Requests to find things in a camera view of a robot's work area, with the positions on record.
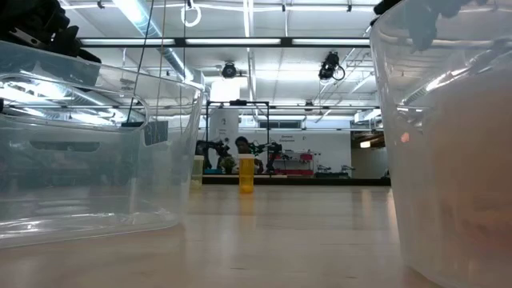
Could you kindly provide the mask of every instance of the yellow cylinder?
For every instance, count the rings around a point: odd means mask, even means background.
[[[192,168],[192,176],[190,177],[190,191],[198,192],[202,188],[202,164],[205,161],[204,156],[194,156],[194,166]]]
[[[238,177],[240,194],[252,194],[254,192],[254,155],[240,154],[238,156]]]

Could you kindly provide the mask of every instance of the person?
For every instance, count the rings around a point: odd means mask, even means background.
[[[238,148],[239,154],[251,154],[250,152],[250,145],[247,138],[240,136],[235,141],[234,144]],[[254,159],[254,164],[258,167],[258,170],[256,171],[258,174],[263,173],[263,162],[260,159]]]

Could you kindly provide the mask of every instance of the wooden floor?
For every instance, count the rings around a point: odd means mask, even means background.
[[[1,288],[439,288],[400,257],[386,187],[204,186],[167,230],[0,250]]]

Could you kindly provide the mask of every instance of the clear plastic bin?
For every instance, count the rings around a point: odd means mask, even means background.
[[[371,31],[402,254],[446,287],[508,287],[512,1],[454,3],[402,1]]]
[[[0,247],[180,220],[198,88],[7,42],[0,63]]]
[[[192,168],[192,178],[190,179],[190,191],[198,192],[202,188],[202,166],[205,161],[205,157],[201,155],[194,156],[194,168]]]
[[[240,194],[252,194],[254,192],[254,155],[239,154],[239,189]]]

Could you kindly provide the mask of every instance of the black metal frame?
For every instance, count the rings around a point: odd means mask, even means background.
[[[103,40],[105,38],[87,38],[87,37],[83,37],[83,38],[79,38],[79,40]],[[118,40],[132,40],[132,39],[144,39],[144,38],[129,38],[129,37],[126,37],[126,38],[108,38],[108,39],[118,39]],[[257,44],[257,43],[253,43],[253,44],[189,44],[186,42],[186,40],[193,40],[193,39],[205,39],[205,40],[209,40],[209,39],[214,39],[214,40],[219,40],[219,39],[240,39],[241,41],[242,40],[247,40],[247,39],[279,39],[281,40],[280,43],[277,43],[277,44]],[[332,40],[347,40],[347,41],[350,41],[350,40],[368,40],[368,38],[364,38],[364,37],[340,37],[340,38],[336,38],[336,37],[327,37],[327,38],[319,38],[319,37],[251,37],[251,38],[241,38],[241,37],[220,37],[220,38],[183,38],[183,37],[177,37],[177,38],[174,38],[174,37],[164,37],[164,38],[148,38],[148,40],[174,40],[174,44],[163,44],[163,47],[164,48],[207,48],[207,47],[242,47],[242,48],[246,48],[246,47],[249,47],[249,48],[258,48],[258,47],[262,47],[262,48],[331,48],[331,47],[336,47],[336,48],[370,48],[370,45],[366,45],[366,44],[357,44],[357,45],[354,45],[354,44],[318,44],[318,45],[314,45],[314,44],[293,44],[293,40],[301,40],[301,39],[332,39]],[[141,44],[87,44],[87,43],[83,43],[82,44],[82,47],[83,48],[142,48],[142,47],[146,47],[146,48],[161,48],[162,47],[162,44],[160,42],[157,42],[155,44],[145,44],[143,45],[142,43]]]
[[[222,109],[224,104],[230,104],[230,106],[238,106],[238,107],[246,107],[247,104],[254,104],[254,106],[265,105],[266,106],[266,143],[270,143],[270,102],[268,101],[206,101],[206,141],[208,142],[209,135],[209,123],[208,119],[210,117],[210,106],[211,104],[220,104],[218,107]],[[270,160],[269,149],[266,150],[266,162],[268,163]]]

